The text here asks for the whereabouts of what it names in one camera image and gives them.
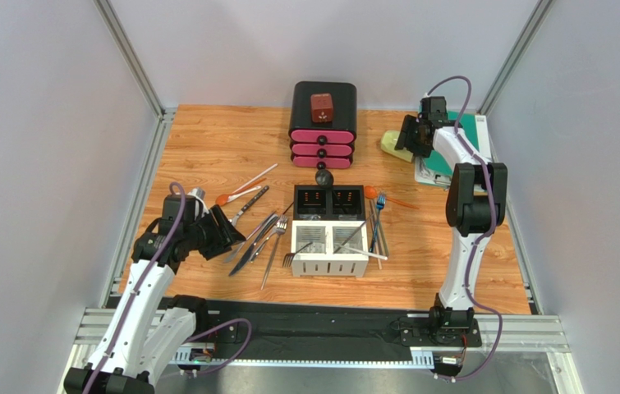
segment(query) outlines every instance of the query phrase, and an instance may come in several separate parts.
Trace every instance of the red box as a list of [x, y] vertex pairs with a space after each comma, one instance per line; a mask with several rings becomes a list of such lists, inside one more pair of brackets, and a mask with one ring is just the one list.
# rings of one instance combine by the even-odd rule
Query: red box
[[310, 106], [312, 107], [312, 121], [314, 123], [328, 123], [334, 119], [334, 104], [331, 94], [312, 94]]

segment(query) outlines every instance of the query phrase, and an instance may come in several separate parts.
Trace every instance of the green folder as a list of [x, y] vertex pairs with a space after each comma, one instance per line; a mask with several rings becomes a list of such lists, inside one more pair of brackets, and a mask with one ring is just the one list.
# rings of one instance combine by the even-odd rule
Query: green folder
[[[455, 120], [457, 117], [457, 112], [448, 111], [448, 119]], [[465, 136], [470, 142], [475, 146], [476, 149], [480, 149], [480, 144], [477, 141], [477, 126], [475, 124], [475, 114], [473, 113], [464, 113], [460, 120], [460, 127], [465, 130]], [[440, 153], [433, 151], [431, 152], [431, 156], [429, 158], [422, 158], [424, 160], [424, 165], [426, 168], [433, 172], [437, 172], [439, 174], [445, 176], [452, 176], [453, 171], [446, 163], [446, 159], [441, 156]]]

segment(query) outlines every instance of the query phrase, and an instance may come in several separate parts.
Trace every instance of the wall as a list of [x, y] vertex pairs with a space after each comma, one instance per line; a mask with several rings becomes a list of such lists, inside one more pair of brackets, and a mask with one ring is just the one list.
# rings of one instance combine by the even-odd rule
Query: wall
[[540, 302], [620, 392], [620, 2], [556, 2], [489, 120]]
[[[414, 109], [464, 74], [482, 104], [536, 0], [112, 0], [165, 106], [289, 106], [300, 80], [356, 85], [363, 108]], [[439, 90], [460, 107], [465, 90]]]
[[155, 119], [93, 2], [0, 1], [0, 392], [55, 392]]

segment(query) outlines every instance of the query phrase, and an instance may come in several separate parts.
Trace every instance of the wooden table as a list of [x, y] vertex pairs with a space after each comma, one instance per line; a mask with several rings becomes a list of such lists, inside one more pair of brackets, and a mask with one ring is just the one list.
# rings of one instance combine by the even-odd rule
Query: wooden table
[[[261, 278], [271, 248], [265, 248], [254, 263], [247, 264], [234, 277], [227, 276], [234, 263], [223, 264], [225, 255], [206, 261], [191, 252], [167, 295], [428, 309], [448, 268], [451, 229], [444, 212], [448, 193], [419, 185], [414, 181], [412, 164], [380, 150], [383, 132], [398, 130], [403, 117], [404, 112], [398, 111], [360, 111], [354, 163], [347, 170], [333, 171], [337, 185], [376, 186], [392, 197], [421, 207], [413, 210], [389, 202], [386, 205], [381, 218], [390, 258], [383, 263], [382, 271], [373, 262], [360, 279], [293, 277], [290, 268], [281, 267], [291, 240], [284, 236], [264, 290], [260, 290]], [[179, 181], [186, 190], [202, 187], [207, 193], [205, 202], [212, 206], [218, 195], [232, 192], [273, 163], [278, 167], [267, 175], [269, 192], [241, 217], [237, 228], [248, 235], [272, 210], [282, 212], [292, 202], [293, 186], [313, 185], [316, 171], [291, 164], [289, 119], [288, 108], [180, 106], [138, 236], [161, 215], [169, 182]], [[225, 214], [234, 216], [252, 195], [224, 206]], [[503, 313], [530, 313], [506, 222], [497, 228], [487, 247], [475, 291], [481, 303]]]

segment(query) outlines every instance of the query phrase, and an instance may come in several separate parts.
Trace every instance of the black handle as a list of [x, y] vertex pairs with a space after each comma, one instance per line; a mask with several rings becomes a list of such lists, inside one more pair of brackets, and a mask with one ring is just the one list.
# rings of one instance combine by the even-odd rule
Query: black handle
[[256, 193], [256, 195], [254, 197], [252, 197], [248, 203], [246, 203], [246, 205], [244, 205], [243, 207], [241, 207], [241, 211], [242, 212], [246, 212], [247, 209], [251, 208], [251, 205], [254, 205], [254, 203], [256, 201], [258, 201], [262, 195], [264, 195], [265, 192], [269, 191], [269, 187], [268, 186], [264, 186], [263, 189], [259, 190], [259, 193]]

